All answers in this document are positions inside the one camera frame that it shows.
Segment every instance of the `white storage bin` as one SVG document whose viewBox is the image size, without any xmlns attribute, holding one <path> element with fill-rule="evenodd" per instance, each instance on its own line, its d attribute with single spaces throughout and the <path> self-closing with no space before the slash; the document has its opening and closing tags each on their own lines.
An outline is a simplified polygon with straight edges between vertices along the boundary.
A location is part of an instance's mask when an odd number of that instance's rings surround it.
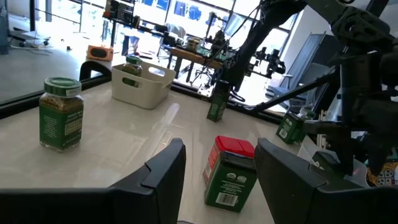
<svg viewBox="0 0 398 224">
<path fill-rule="evenodd" d="M 141 67 L 140 77 L 122 71 L 123 64 L 112 68 L 112 97 L 142 108 L 153 109 L 169 94 L 175 71 L 147 62 L 142 62 Z M 125 78 L 138 82 L 138 87 L 125 84 Z"/>
<path fill-rule="evenodd" d="M 319 148 L 316 144 L 314 144 L 312 141 L 305 141 L 300 147 L 300 150 L 297 154 L 302 159 L 305 159 L 306 161 L 309 161 L 312 165 L 315 165 L 319 167 L 319 163 L 315 162 L 312 157 L 315 155 L 316 152 L 325 152 L 331 155 L 336 161 L 340 162 L 337 154 L 333 151 L 326 150 L 326 149 L 321 149 Z M 367 168 L 366 166 L 362 163 L 354 159 L 354 170 L 353 170 L 353 175 L 348 176 L 345 175 L 344 179 L 349 180 L 355 184 L 358 184 L 359 186 L 368 188 L 369 185 L 366 182 L 366 173 L 367 173 Z"/>
</svg>

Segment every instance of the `red lid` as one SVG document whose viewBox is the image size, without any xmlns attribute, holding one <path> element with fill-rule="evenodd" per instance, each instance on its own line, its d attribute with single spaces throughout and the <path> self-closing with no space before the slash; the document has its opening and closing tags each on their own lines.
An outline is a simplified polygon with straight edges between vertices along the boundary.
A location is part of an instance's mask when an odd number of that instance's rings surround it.
<svg viewBox="0 0 398 224">
<path fill-rule="evenodd" d="M 217 136 L 216 144 L 221 151 L 228 151 L 242 156 L 254 158 L 254 147 L 246 140 Z"/>
</svg>

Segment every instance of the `green spice jar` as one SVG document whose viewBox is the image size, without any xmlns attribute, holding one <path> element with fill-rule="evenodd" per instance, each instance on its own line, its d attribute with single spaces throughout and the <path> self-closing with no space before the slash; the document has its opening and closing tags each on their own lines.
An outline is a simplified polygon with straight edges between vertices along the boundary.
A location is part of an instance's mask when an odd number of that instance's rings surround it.
<svg viewBox="0 0 398 224">
<path fill-rule="evenodd" d="M 123 65 L 122 70 L 124 72 L 130 73 L 131 75 L 136 75 L 140 77 L 142 73 L 141 63 L 142 63 L 141 58 L 135 56 L 127 56 L 126 63 Z M 134 87 L 139 86 L 139 83 L 134 80 L 124 79 L 123 82 L 127 85 L 131 85 Z"/>
<path fill-rule="evenodd" d="M 39 101 L 40 143 L 63 152 L 81 139 L 81 83 L 71 78 L 47 78 L 44 90 Z"/>
</svg>

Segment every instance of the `white countertop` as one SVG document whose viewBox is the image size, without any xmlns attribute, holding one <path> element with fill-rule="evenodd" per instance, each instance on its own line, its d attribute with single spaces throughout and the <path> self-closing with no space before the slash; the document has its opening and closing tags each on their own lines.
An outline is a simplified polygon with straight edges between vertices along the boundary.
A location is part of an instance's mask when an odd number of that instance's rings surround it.
<svg viewBox="0 0 398 224">
<path fill-rule="evenodd" d="M 179 220 L 273 223 L 258 181 L 240 214 L 206 207 L 202 172 L 217 135 L 246 139 L 254 147 L 264 137 L 297 153 L 298 146 L 288 146 L 275 135 L 276 125 L 231 110 L 213 123 L 206 119 L 209 103 L 173 91 L 154 110 L 113 99 L 110 83 L 82 96 L 81 143 L 63 154 L 39 144 L 38 108 L 0 120 L 0 188 L 108 187 L 142 166 L 172 138 L 182 138 L 187 164 Z"/>
</svg>

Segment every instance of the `white wall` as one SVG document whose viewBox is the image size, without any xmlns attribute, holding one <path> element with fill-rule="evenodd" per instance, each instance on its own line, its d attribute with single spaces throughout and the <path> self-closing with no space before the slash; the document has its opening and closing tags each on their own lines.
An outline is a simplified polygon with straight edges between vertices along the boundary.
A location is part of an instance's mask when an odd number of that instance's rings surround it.
<svg viewBox="0 0 398 224">
<path fill-rule="evenodd" d="M 368 2 L 369 0 L 356 0 L 353 6 L 364 9 Z M 293 64 L 311 32 L 313 34 L 322 34 L 326 31 L 327 34 L 332 35 L 329 24 L 309 6 L 302 11 L 300 17 L 292 31 L 290 40 L 287 42 L 286 50 L 282 55 L 286 71 L 289 71 L 290 66 Z M 390 25 L 391 34 L 398 37 L 398 4 L 388 5 L 380 18 Z"/>
<path fill-rule="evenodd" d="M 28 0 L 7 0 L 9 13 L 18 16 L 26 16 L 29 18 L 29 1 Z"/>
<path fill-rule="evenodd" d="M 298 24 L 292 31 L 290 40 L 287 42 L 286 50 L 283 53 L 282 60 L 285 62 L 286 71 L 289 71 L 295 58 L 299 54 L 308 36 L 313 34 L 332 34 L 330 26 L 321 16 L 312 8 L 307 6 L 298 18 Z"/>
</svg>

